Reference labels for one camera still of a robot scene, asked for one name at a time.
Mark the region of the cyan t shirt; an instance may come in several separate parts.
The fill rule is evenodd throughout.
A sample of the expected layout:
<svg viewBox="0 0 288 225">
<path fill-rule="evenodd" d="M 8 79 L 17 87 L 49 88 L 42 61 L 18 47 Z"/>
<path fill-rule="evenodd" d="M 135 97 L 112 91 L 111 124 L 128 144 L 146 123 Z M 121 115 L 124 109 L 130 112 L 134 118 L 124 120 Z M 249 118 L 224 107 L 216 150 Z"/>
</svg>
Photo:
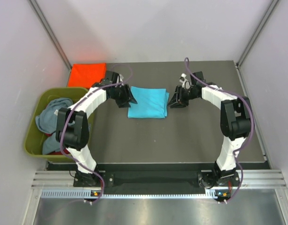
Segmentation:
<svg viewBox="0 0 288 225">
<path fill-rule="evenodd" d="M 166 89 L 132 86 L 131 92 L 137 103 L 131 103 L 127 114 L 129 119 L 165 119 L 167 117 L 167 103 L 170 94 Z"/>
</svg>

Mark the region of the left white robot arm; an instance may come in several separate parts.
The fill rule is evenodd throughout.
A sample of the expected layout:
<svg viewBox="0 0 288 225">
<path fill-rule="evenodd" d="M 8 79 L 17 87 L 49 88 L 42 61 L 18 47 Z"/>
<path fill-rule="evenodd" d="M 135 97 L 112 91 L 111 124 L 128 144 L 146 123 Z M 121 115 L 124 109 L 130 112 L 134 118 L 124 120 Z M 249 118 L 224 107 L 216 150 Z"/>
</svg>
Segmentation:
<svg viewBox="0 0 288 225">
<path fill-rule="evenodd" d="M 75 104 L 59 109 L 55 131 L 61 153 L 77 165 L 75 178 L 88 186 L 104 185 L 97 171 L 97 162 L 91 156 L 88 119 L 102 103 L 113 99 L 119 108 L 129 108 L 137 101 L 123 76 L 106 71 L 104 78 L 92 85 Z"/>
</svg>

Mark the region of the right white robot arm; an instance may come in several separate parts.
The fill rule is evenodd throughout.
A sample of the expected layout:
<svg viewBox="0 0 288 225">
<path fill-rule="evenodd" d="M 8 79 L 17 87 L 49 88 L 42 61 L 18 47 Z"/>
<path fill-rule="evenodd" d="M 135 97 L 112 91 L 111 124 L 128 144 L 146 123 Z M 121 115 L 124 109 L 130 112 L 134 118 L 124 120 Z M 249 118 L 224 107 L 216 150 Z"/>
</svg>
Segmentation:
<svg viewBox="0 0 288 225">
<path fill-rule="evenodd" d="M 236 176 L 238 149 L 242 147 L 251 132 L 250 100 L 225 92 L 212 82 L 206 83 L 201 71 L 188 80 L 181 74 L 180 85 L 168 103 L 170 108 L 184 108 L 189 101 L 201 98 L 220 110 L 220 129 L 223 134 L 221 152 L 214 163 L 212 172 L 198 176 L 205 188 L 227 184 Z"/>
</svg>

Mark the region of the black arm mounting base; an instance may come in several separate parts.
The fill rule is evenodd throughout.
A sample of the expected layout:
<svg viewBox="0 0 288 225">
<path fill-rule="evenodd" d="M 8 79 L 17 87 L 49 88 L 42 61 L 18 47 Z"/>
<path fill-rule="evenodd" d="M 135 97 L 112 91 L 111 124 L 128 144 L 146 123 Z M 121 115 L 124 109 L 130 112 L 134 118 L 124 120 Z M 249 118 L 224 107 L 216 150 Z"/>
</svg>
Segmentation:
<svg viewBox="0 0 288 225">
<path fill-rule="evenodd" d="M 99 163 L 96 172 L 103 177 L 107 188 L 120 187 L 124 184 L 132 186 L 164 184 L 166 187 L 170 184 L 178 184 L 184 187 L 211 188 L 225 187 L 228 183 L 237 186 L 241 169 L 266 170 L 269 168 L 268 162 L 243 163 L 231 172 L 220 172 L 213 163 Z"/>
</svg>

